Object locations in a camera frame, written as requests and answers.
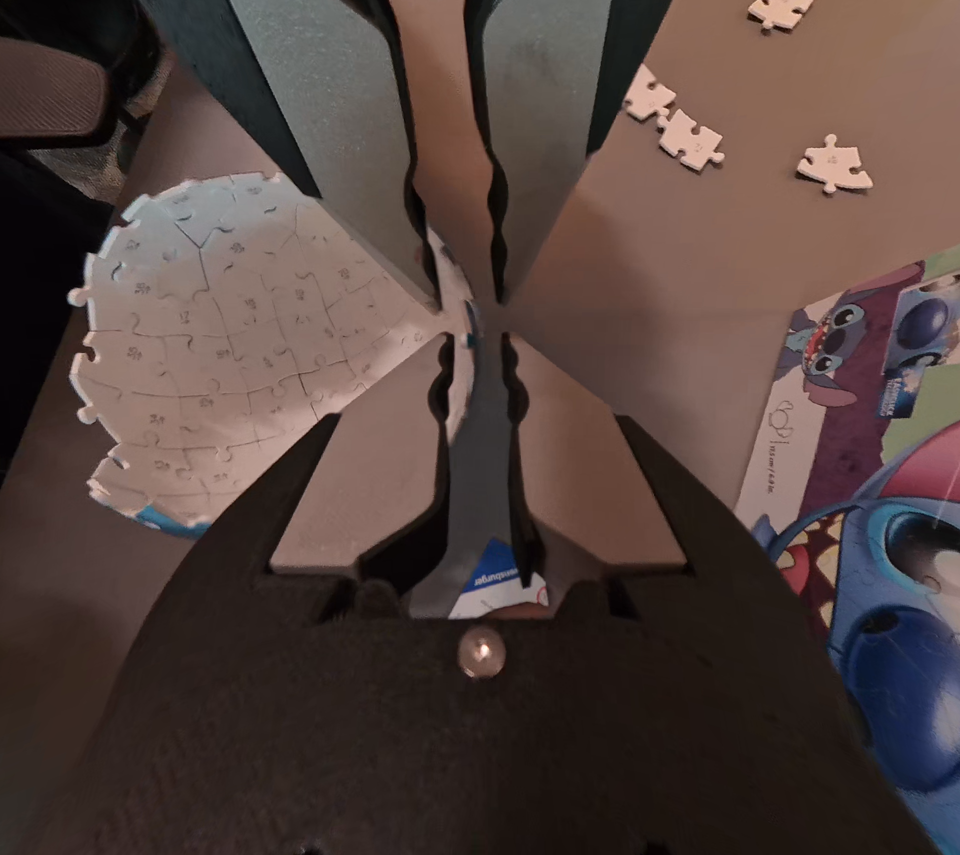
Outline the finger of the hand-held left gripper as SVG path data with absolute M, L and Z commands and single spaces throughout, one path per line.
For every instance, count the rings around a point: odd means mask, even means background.
M 495 296 L 521 287 L 587 165 L 611 0 L 464 0 L 477 129 L 492 166 Z
M 390 0 L 229 0 L 323 209 L 431 312 L 441 307 Z

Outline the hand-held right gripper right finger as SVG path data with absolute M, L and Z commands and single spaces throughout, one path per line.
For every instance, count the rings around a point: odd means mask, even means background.
M 613 410 L 515 333 L 507 392 L 510 542 L 546 589 L 674 574 L 687 558 Z

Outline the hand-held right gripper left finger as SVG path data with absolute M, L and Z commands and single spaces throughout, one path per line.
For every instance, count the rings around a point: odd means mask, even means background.
M 388 583 L 403 596 L 448 547 L 454 337 L 440 333 L 349 403 L 270 558 L 285 576 Z

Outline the blue puzzle ball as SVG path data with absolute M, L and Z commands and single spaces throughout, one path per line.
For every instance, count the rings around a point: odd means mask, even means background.
M 283 174 L 142 194 L 85 258 L 78 419 L 113 445 L 87 481 L 115 513 L 198 538 L 323 417 L 434 337 L 457 340 L 452 439 L 474 381 L 471 288 L 439 236 L 442 308 L 409 294 Z

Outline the white puzzle piece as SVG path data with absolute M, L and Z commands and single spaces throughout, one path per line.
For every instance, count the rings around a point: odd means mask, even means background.
M 645 64 L 640 64 L 623 98 L 622 108 L 638 122 L 652 117 L 660 120 L 669 116 L 676 98 L 676 92 L 658 81 Z
M 724 163 L 725 154 L 719 150 L 723 136 L 700 125 L 683 110 L 658 117 L 656 127 L 659 148 L 691 172 L 699 174 L 709 165 L 719 167 Z
M 840 190 L 864 193 L 874 187 L 858 147 L 840 144 L 835 133 L 826 134 L 821 145 L 812 145 L 804 151 L 796 166 L 796 175 L 819 183 L 828 196 Z
M 774 30 L 790 33 L 808 13 L 816 0 L 754 0 L 748 16 L 759 22 L 764 33 Z

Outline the printed puzzle box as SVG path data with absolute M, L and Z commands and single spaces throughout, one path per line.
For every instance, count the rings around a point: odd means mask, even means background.
M 959 850 L 958 246 L 797 309 L 734 512 L 866 745 Z

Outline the white instruction leaflet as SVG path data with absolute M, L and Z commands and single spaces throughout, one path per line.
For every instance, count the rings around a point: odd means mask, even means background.
M 544 578 L 533 573 L 530 584 L 525 586 L 512 547 L 493 538 L 463 585 L 448 619 L 476 619 L 501 609 L 527 605 L 549 606 Z

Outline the grey office chair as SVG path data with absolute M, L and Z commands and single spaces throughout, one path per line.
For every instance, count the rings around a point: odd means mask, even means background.
M 138 0 L 1 0 L 2 151 L 117 201 L 163 76 Z

